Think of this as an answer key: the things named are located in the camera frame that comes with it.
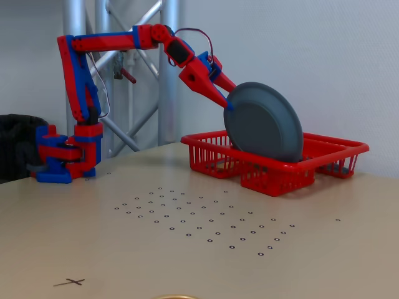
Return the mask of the red gripper black motor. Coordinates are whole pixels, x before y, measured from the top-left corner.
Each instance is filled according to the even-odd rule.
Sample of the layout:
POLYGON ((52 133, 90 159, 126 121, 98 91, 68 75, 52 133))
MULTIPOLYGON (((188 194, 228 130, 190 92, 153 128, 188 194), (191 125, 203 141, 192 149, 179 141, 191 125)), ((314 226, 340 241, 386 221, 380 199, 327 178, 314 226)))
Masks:
POLYGON ((193 60, 182 69, 179 78, 192 91, 204 95, 224 109, 234 109, 226 97, 214 86, 214 81, 216 80, 216 85, 227 92, 232 92, 236 85, 222 72, 222 64, 217 58, 211 62, 211 55, 208 51, 194 56, 193 60))

